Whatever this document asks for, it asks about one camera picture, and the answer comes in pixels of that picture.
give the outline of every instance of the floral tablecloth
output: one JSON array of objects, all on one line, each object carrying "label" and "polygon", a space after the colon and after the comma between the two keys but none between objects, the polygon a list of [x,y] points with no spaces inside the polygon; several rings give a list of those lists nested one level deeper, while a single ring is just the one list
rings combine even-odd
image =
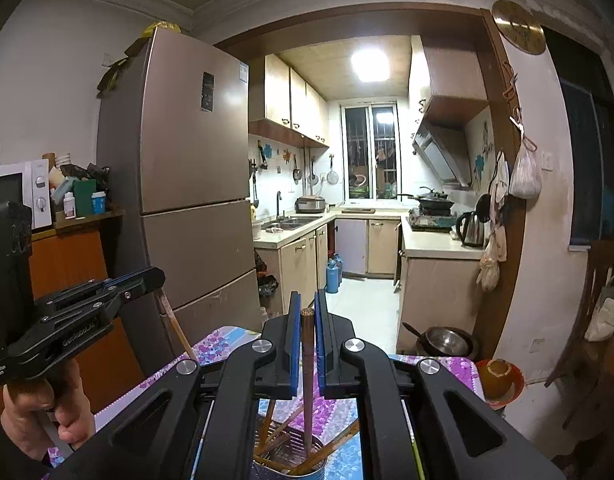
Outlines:
[{"label": "floral tablecloth", "polygon": [[[224,326],[215,330],[199,343],[194,345],[194,352],[201,365],[213,363],[225,359],[233,349],[252,341],[260,336],[257,332],[245,330],[234,326]],[[392,355],[407,363],[417,363],[423,357]],[[167,366],[157,371],[133,390],[111,403],[104,410],[96,414],[96,430],[100,430],[114,416],[120,413],[126,406],[135,400],[155,381],[162,377],[172,366],[183,357],[179,356]],[[437,358],[452,374],[462,381],[468,388],[474,391],[481,399],[484,399],[482,386],[478,377],[476,365],[463,357]],[[298,386],[298,397],[293,400],[279,400],[274,409],[274,420],[284,421],[293,410],[302,403],[302,374]],[[261,400],[259,412],[266,413],[268,401]],[[318,391],[318,378],[314,378],[314,409],[313,409],[313,434],[323,444],[332,440],[341,430],[351,424],[358,416],[356,401],[353,399],[326,400]],[[304,417],[300,414],[291,426],[300,430],[304,429]],[[50,450],[52,462],[57,464],[62,461],[58,450]],[[359,480],[362,479],[362,455],[360,454],[360,436],[354,436],[349,442],[338,449],[328,460],[325,467],[325,479],[328,480]]]}]

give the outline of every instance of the electric kettle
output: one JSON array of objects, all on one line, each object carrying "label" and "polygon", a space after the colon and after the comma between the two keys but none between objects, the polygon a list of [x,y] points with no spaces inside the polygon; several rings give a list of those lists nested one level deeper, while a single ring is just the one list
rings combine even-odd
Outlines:
[{"label": "electric kettle", "polygon": [[458,217],[456,233],[464,246],[481,248],[485,243],[485,225],[478,220],[475,211],[468,211]]}]

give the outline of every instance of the wooden door frame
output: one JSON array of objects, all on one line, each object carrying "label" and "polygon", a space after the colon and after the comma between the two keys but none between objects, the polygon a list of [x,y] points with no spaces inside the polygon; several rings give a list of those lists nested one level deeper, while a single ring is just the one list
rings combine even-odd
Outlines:
[{"label": "wooden door frame", "polygon": [[[508,118],[519,101],[515,93],[509,101],[502,95],[508,78],[504,66],[509,61],[488,9],[413,2],[335,7],[267,23],[215,46],[247,62],[308,44],[387,34],[420,35],[443,44],[471,44],[487,91],[494,145],[503,151],[506,160],[516,160],[520,135]],[[484,294],[474,327],[484,358],[493,357],[500,341],[520,266],[526,202],[509,197],[508,203],[507,261],[500,265],[498,286]]]}]

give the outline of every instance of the upper cabinet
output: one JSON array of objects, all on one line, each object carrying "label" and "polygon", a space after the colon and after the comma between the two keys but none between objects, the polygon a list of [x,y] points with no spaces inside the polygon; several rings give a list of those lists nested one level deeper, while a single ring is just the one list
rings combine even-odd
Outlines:
[{"label": "upper cabinet", "polygon": [[462,129],[487,107],[478,56],[468,46],[411,37],[409,106],[414,130],[422,119]]},{"label": "upper cabinet", "polygon": [[277,56],[249,63],[248,118],[250,134],[299,148],[327,147],[327,102]]}]

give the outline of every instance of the human hand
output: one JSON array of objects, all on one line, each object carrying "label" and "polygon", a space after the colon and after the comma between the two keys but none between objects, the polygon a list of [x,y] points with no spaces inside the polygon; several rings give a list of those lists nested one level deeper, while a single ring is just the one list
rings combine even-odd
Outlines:
[{"label": "human hand", "polygon": [[95,432],[96,425],[89,399],[82,389],[80,369],[75,360],[64,365],[65,391],[55,399],[47,380],[21,381],[7,384],[3,390],[5,409],[0,415],[2,428],[27,456],[42,460],[47,449],[54,447],[36,419],[38,410],[54,408],[60,424],[58,436],[78,449]]}]

